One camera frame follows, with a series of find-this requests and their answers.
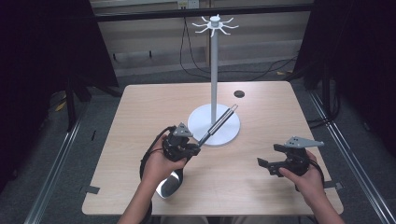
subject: person's left hand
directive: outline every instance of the person's left hand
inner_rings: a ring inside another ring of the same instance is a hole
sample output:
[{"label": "person's left hand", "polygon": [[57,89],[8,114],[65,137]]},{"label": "person's left hand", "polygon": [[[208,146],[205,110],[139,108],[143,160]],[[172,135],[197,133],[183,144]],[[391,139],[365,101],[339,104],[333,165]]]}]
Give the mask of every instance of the person's left hand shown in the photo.
[{"label": "person's left hand", "polygon": [[166,138],[166,134],[163,134],[161,138],[152,147],[151,155],[148,157],[146,162],[145,172],[143,173],[142,181],[147,180],[149,182],[159,184],[165,178],[177,170],[181,169],[186,165],[187,159],[184,158],[180,161],[169,161],[163,155],[163,139]]}]

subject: forearm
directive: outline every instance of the forearm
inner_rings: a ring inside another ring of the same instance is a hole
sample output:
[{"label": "forearm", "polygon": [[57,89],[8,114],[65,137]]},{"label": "forearm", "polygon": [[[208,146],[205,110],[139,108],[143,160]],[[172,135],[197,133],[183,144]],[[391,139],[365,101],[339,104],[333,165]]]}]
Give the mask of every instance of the forearm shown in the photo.
[{"label": "forearm", "polygon": [[343,219],[338,215],[328,198],[323,195],[320,199],[310,204],[315,218],[320,224],[343,224]]},{"label": "forearm", "polygon": [[156,183],[142,181],[118,223],[140,223],[149,210],[149,204],[157,186]]}]

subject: person's right arm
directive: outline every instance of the person's right arm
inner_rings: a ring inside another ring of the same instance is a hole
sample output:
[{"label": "person's right arm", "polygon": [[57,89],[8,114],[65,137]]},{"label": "person's right arm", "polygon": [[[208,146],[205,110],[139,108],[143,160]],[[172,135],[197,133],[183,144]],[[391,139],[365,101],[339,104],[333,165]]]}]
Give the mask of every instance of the person's right arm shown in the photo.
[{"label": "person's right arm", "polygon": [[[306,153],[309,159],[317,161],[317,158],[310,151],[307,150]],[[295,175],[285,168],[279,168],[279,172],[297,186],[298,190],[303,194],[306,204],[314,212],[318,223],[345,223],[327,198],[317,168],[309,165],[308,171],[302,176]]]}]

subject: hand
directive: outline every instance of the hand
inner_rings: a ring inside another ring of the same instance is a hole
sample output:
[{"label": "hand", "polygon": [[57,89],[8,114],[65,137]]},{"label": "hand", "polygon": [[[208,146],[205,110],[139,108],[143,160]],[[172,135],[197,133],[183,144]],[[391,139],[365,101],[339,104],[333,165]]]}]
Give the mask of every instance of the hand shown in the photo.
[{"label": "hand", "polygon": [[165,178],[177,169],[181,169],[186,165],[187,159],[184,158],[180,161],[169,161],[163,155],[163,139],[166,138],[163,134],[160,139],[152,147],[151,155],[146,162],[145,172],[143,173],[142,181],[149,181],[153,184],[159,184]]},{"label": "hand", "polygon": [[[306,154],[310,160],[317,161],[317,158],[310,151],[307,150]],[[310,164],[308,171],[302,176],[295,175],[285,168],[279,168],[279,172],[297,186],[308,206],[311,206],[315,200],[326,197],[320,172],[313,165]]]}]

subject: wooden tabletop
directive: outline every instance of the wooden tabletop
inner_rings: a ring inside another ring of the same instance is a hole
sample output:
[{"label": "wooden tabletop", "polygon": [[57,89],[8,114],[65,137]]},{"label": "wooden tabletop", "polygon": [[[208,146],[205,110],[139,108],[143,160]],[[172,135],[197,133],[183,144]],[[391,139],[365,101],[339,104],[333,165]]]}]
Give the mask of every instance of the wooden tabletop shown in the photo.
[{"label": "wooden tabletop", "polygon": [[[243,91],[245,97],[236,98],[235,91]],[[87,193],[82,211],[122,214],[140,183],[140,160],[155,136],[168,126],[187,124],[195,108],[210,104],[210,94],[210,83],[128,86],[92,178],[91,186],[100,190]],[[177,192],[167,199],[154,194],[152,215],[311,215],[293,183],[269,175],[257,163],[257,158],[284,161],[285,154],[274,151],[273,144],[294,135],[314,139],[289,82],[219,83],[218,104],[238,105],[239,134],[225,146],[201,147],[185,167]],[[325,180],[330,180],[318,149],[308,150],[318,158]],[[336,190],[326,189],[326,194],[342,213]]]}]

